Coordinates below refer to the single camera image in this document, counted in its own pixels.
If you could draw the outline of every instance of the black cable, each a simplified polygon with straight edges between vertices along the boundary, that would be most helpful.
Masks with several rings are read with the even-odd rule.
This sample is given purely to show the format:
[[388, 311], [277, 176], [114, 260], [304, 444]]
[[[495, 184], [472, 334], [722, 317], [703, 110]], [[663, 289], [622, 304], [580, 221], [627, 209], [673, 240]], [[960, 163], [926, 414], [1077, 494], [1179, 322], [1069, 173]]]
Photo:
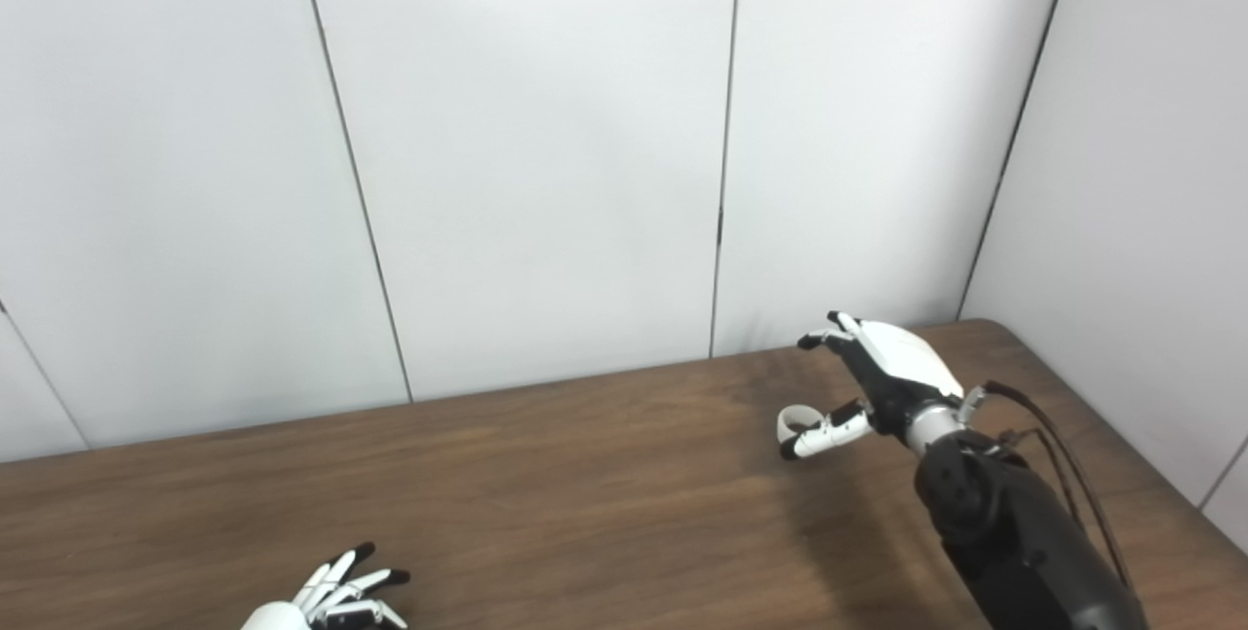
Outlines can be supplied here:
[[990, 394], [1003, 395], [1011, 399], [1016, 404], [1026, 408], [1040, 424], [1048, 430], [1048, 434], [1053, 437], [1053, 442], [1062, 450], [1062, 455], [1066, 457], [1066, 462], [1071, 465], [1071, 472], [1075, 474], [1075, 479], [1080, 483], [1080, 488], [1083, 489], [1083, 495], [1087, 497], [1088, 505], [1092, 506], [1092, 516], [1096, 519], [1097, 526], [1101, 528], [1101, 535], [1104, 536], [1104, 546], [1109, 550], [1109, 559], [1113, 561], [1114, 569], [1118, 571], [1118, 579], [1122, 580], [1123, 586], [1134, 591], [1136, 586], [1131, 581], [1131, 574], [1127, 573], [1127, 564], [1122, 559], [1122, 549], [1118, 548], [1118, 540], [1113, 536], [1113, 530], [1109, 529], [1109, 519], [1104, 515], [1104, 509], [1101, 506], [1101, 498], [1097, 498], [1092, 487], [1088, 484], [1087, 473], [1083, 470], [1083, 465], [1080, 463], [1078, 457], [1075, 457], [1075, 452], [1071, 450], [1070, 444], [1062, 438], [1061, 433], [1057, 432], [1057, 424], [1048, 418], [1048, 414], [1040, 409], [1038, 404], [1032, 402], [1027, 394], [1021, 390], [1015, 389], [1015, 387], [1007, 387], [1000, 384], [998, 382], [986, 382], [983, 389], [988, 390]]
[[1040, 440], [1040, 444], [1045, 445], [1045, 452], [1048, 453], [1048, 463], [1053, 467], [1053, 472], [1057, 473], [1057, 483], [1062, 487], [1062, 497], [1066, 498], [1066, 508], [1071, 511], [1071, 518], [1075, 519], [1075, 524], [1082, 530], [1083, 518], [1080, 515], [1078, 502], [1075, 500], [1075, 490], [1071, 489], [1071, 480], [1066, 475], [1066, 467], [1062, 467], [1060, 458], [1057, 458], [1057, 452], [1053, 449], [1053, 444], [1048, 440], [1048, 435], [1045, 434], [1038, 427], [1033, 427], [1030, 430], [1023, 430], [1022, 433], [1007, 432], [1005, 434], [1003, 444], [1008, 448], [1015, 448], [1017, 443], [1021, 443], [1027, 438], [1027, 435], [1035, 435]]

